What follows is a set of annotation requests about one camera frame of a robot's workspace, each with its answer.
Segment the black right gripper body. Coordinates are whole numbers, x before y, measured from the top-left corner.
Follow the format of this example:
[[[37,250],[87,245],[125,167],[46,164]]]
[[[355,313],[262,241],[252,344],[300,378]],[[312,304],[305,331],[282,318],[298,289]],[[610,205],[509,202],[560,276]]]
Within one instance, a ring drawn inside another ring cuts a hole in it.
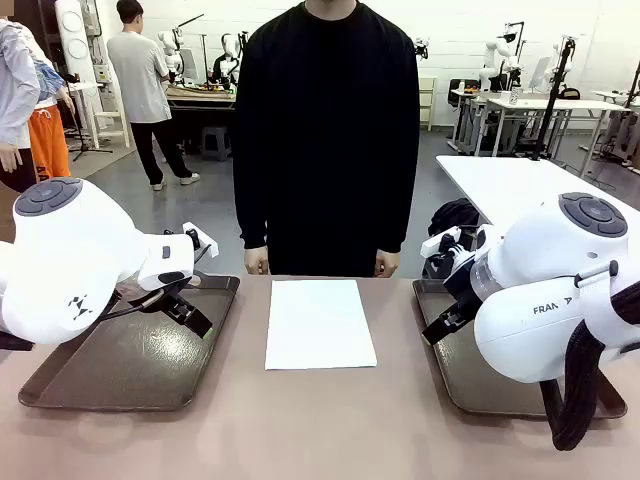
[[[475,254],[465,249],[451,249],[451,252],[453,265],[450,275],[444,281],[444,287],[454,298],[458,313],[476,313],[480,308],[480,299],[471,284]]]

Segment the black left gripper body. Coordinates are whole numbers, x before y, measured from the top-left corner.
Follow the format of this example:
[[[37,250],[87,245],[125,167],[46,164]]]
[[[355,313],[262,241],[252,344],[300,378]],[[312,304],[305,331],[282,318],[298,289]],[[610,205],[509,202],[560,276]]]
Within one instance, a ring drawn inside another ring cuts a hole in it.
[[[150,306],[150,311],[191,311],[193,305],[181,296],[185,284],[167,285],[162,289],[162,295]]]

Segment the person's left hand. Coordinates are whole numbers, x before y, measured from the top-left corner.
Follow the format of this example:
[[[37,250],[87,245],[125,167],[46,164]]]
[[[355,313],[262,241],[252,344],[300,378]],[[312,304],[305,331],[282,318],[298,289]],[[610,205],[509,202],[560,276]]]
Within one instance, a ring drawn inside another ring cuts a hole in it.
[[[391,278],[400,265],[400,253],[378,250],[376,255],[375,277]]]

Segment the person's right hand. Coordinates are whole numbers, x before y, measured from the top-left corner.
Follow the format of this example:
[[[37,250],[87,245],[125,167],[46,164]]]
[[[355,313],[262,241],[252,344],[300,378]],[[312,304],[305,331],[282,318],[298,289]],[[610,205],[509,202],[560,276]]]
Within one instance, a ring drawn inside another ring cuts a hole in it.
[[[268,275],[270,268],[267,247],[246,249],[244,252],[244,264],[247,273],[250,275]]]

